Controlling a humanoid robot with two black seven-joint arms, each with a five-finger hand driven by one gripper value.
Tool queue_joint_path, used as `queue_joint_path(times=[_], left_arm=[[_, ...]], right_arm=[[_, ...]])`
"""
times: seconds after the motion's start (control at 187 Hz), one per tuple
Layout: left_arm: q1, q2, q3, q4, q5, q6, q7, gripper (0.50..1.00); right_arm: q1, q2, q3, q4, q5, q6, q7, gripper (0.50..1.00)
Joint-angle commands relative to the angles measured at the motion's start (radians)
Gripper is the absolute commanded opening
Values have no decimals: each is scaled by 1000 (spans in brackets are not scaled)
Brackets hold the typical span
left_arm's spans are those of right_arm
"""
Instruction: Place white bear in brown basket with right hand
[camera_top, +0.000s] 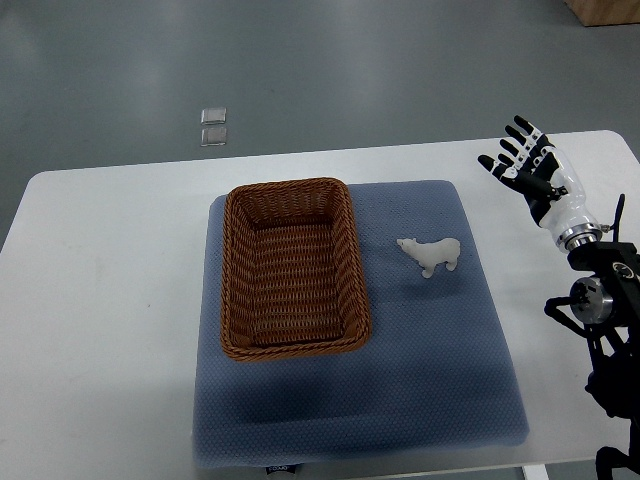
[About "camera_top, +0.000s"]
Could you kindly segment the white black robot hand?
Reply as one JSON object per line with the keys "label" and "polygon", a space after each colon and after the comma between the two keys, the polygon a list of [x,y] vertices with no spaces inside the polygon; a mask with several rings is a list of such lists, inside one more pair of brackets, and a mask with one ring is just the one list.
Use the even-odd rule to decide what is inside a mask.
{"label": "white black robot hand", "polygon": [[521,194],[535,224],[547,230],[562,252],[602,239],[600,223],[586,207],[585,190],[566,155],[526,119],[515,116],[495,158],[479,164]]}

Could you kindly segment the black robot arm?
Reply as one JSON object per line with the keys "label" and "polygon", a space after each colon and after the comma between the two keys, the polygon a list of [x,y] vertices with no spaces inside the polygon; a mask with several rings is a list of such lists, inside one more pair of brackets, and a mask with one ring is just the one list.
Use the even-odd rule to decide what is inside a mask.
{"label": "black robot arm", "polygon": [[546,301],[544,312],[587,342],[592,372],[585,391],[611,418],[626,419],[626,453],[604,446],[595,457],[596,476],[611,479],[616,469],[639,472],[639,251],[619,240],[625,196],[620,195],[614,222],[598,238],[588,224],[560,238],[571,268],[586,272],[565,297]]}

